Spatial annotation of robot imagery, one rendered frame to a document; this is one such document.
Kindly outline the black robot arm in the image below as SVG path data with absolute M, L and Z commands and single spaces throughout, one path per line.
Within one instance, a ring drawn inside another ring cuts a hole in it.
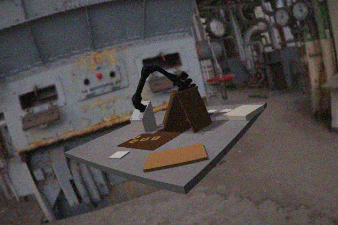
M 141 103 L 141 100 L 142 100 L 141 93 L 142 93 L 146 78 L 150 75 L 150 73 L 153 73 L 155 71 L 158 71 L 161 74 L 164 74 L 165 76 L 167 76 L 173 82 L 173 86 L 176 86 L 176 85 L 179 86 L 179 84 L 182 82 L 181 80 L 185 80 L 185 82 L 182 83 L 185 87 L 187 85 L 190 86 L 190 83 L 192 82 L 191 78 L 186 79 L 188 77 L 188 74 L 186 74 L 184 71 L 182 71 L 180 75 L 175 75 L 175 74 L 168 73 L 167 71 L 165 71 L 158 65 L 143 66 L 141 70 L 141 78 L 139 80 L 136 93 L 132 97 L 133 105 L 135 109 L 140 110 L 140 113 L 144 112 L 147 106 Z

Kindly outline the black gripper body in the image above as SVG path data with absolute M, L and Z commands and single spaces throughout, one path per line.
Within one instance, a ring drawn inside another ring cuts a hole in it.
M 179 91 L 183 91 L 183 90 L 186 89 L 186 88 L 187 88 L 187 89 L 190 89 L 192 86 L 194 86 L 194 87 L 196 86 L 196 84 L 193 83 L 193 84 L 191 84 L 190 86 L 187 85 L 187 86 L 185 87 L 182 83 L 184 83 L 184 82 L 181 82 L 181 83 L 179 84 L 178 92 L 179 92 Z M 188 86 L 189 86 L 189 87 L 188 87 Z

